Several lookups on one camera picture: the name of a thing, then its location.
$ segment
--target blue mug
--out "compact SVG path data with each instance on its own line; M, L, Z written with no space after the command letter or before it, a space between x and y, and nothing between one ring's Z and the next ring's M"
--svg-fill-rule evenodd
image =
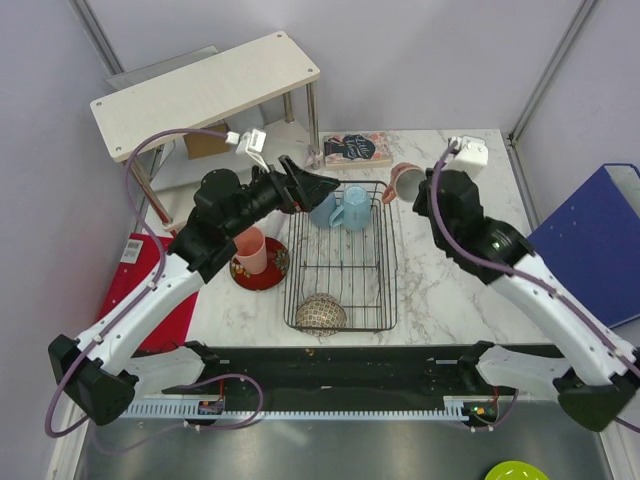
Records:
M319 228L329 228L329 217L336 210L338 202L336 194L331 192L324 201L314 208L310 213L311 222Z
M329 225L344 225L349 231L356 232L369 225L371 220L371 197L359 185L347 187L338 208L329 216Z

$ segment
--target cardboard box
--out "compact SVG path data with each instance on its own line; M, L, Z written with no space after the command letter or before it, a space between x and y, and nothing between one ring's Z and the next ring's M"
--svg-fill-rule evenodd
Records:
M206 127L206 130L215 130L221 133L227 133L229 127L226 123ZM198 133L188 133L184 137L184 143L187 146L187 155L189 160L196 158L209 157L218 153L225 153L231 150L231 145L225 143L224 138L212 137Z

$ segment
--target green plate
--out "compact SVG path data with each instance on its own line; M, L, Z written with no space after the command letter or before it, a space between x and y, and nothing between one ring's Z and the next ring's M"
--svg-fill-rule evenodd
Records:
M549 480L549 477L528 463L514 460L493 467L485 480Z

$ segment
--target blue folder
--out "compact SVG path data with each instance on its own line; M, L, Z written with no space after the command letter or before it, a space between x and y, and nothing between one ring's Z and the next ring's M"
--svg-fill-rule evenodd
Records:
M637 180L635 187L621 191L614 183L620 167L629 169L625 187ZM628 200L634 188L636 210ZM529 237L554 275L609 328L640 319L638 204L638 169L605 164Z

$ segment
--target white marble surface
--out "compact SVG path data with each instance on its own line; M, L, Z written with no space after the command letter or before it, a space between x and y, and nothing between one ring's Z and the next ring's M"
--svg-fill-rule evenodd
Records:
M476 179L485 213L528 234L522 201L498 130L389 132L395 162L422 167L435 164L447 138L453 135L486 140L489 165ZM352 180L389 179L386 168L325 174ZM161 200L180 218L191 209L196 188L163 192ZM518 309L445 258L433 244L428 220L412 213L410 204L396 201L392 207L398 253L398 323L392 330L375 334L343 332L321 339L298 332L284 322L284 282L270 291L249 292L238 287L225 269L200 291L188 340L218 346L547 342ZM147 218L158 225L153 212ZM279 238L286 243L286 224Z

